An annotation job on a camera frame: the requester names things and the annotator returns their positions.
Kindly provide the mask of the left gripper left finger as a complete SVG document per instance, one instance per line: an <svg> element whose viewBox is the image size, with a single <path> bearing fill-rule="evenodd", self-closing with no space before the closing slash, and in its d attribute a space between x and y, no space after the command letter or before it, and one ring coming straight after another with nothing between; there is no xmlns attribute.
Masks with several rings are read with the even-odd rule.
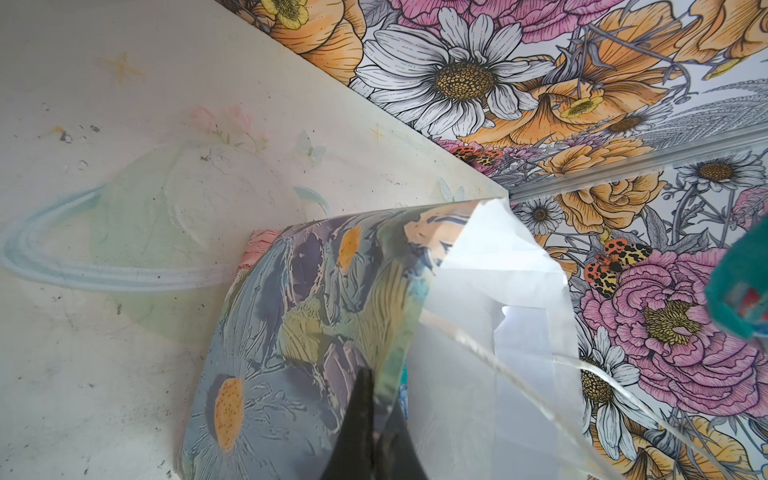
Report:
<svg viewBox="0 0 768 480"><path fill-rule="evenodd" d="M348 408L321 480L374 478L374 379L370 368L357 374Z"/></svg>

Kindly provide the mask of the teal snack packet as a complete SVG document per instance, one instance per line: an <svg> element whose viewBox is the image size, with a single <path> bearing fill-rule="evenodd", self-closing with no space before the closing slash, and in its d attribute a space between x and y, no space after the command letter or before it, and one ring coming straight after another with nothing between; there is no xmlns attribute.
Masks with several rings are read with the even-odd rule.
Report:
<svg viewBox="0 0 768 480"><path fill-rule="evenodd" d="M767 351L767 219L727 250L705 288L707 311L723 331Z"/></svg>

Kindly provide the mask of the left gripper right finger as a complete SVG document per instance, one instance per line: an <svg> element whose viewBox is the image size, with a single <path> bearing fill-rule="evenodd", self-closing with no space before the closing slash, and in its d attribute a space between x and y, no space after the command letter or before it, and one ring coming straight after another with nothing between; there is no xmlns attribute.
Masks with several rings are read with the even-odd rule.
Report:
<svg viewBox="0 0 768 480"><path fill-rule="evenodd" d="M395 403L376 444L376 479L427 480L399 402Z"/></svg>

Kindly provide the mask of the floral paper gift bag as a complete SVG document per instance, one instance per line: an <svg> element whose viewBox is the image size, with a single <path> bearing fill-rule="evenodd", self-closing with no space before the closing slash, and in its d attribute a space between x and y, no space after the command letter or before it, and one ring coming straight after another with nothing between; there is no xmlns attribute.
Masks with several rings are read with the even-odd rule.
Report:
<svg viewBox="0 0 768 480"><path fill-rule="evenodd" d="M361 368L376 444L401 404L427 479L743 479L744 449L663 413L574 315L568 278L500 200L255 233L181 442L182 479L320 479Z"/></svg>

